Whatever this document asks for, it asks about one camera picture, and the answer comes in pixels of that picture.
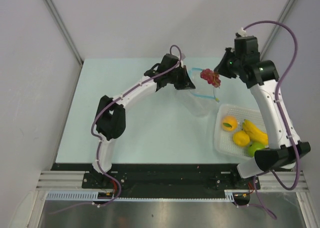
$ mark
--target black mounting plate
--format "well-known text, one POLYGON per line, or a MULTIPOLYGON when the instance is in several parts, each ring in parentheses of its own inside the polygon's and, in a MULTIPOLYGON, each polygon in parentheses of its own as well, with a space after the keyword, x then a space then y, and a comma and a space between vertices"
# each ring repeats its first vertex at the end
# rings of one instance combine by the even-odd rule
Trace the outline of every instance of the black mounting plate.
MULTIPOLYGON (((216 199, 224 190, 248 190, 231 171, 237 164, 113 164, 109 175, 121 183, 122 198, 216 199)), ((83 189, 112 189, 110 179, 94 169, 86 172, 83 189)))

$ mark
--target red grapes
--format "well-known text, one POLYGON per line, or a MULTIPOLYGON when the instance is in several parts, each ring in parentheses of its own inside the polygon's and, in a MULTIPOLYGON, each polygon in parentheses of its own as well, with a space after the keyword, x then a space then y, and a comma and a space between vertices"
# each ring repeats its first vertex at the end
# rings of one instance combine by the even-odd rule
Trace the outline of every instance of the red grapes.
POLYGON ((204 69, 201 71, 200 77, 206 80, 209 85, 213 85, 215 88, 218 88, 221 84, 219 74, 210 69, 204 69))

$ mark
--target plastic basket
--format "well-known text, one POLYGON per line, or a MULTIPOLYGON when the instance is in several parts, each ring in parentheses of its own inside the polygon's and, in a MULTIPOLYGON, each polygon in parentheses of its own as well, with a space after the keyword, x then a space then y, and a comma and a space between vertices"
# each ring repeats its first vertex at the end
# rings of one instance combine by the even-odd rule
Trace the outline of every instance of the plastic basket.
POLYGON ((213 138, 214 147, 219 152, 244 159, 251 158, 247 153, 246 147, 240 147, 232 140, 233 134, 242 129, 242 123, 245 119, 253 122, 261 131, 266 132, 266 127, 259 110, 247 109, 231 104, 222 104, 220 106, 216 117, 213 138), (225 131, 222 129, 221 121, 225 116, 234 116, 236 118, 238 126, 234 131, 225 131))

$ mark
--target white wall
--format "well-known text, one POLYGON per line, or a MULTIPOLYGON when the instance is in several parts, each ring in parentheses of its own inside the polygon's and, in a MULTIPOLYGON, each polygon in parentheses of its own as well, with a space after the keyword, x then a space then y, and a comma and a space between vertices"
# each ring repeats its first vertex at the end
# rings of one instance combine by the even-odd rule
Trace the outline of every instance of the white wall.
MULTIPOLYGON (((298 55, 292 71, 282 85, 290 118, 311 153, 302 159, 307 184, 320 214, 320 0, 298 0, 286 24, 298 40, 298 55)), ((291 36, 281 30, 266 54, 282 74, 293 54, 291 36)))
POLYGON ((0 227, 49 168, 79 72, 42 0, 0 0, 0 227))
MULTIPOLYGON (((84 58, 221 57, 235 32, 276 20, 287 0, 53 0, 84 58)), ((272 26, 254 28, 263 44, 272 26)))

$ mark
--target banana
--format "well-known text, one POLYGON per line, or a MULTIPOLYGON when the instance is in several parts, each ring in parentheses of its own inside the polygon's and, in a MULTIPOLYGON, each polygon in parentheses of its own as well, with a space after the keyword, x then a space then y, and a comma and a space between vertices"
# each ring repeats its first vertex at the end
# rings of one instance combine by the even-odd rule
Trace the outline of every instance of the banana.
POLYGON ((263 131, 259 130, 255 124, 250 120, 245 119, 242 123, 242 129, 250 137, 250 140, 254 142, 259 142, 263 145, 268 145, 268 135, 263 131))

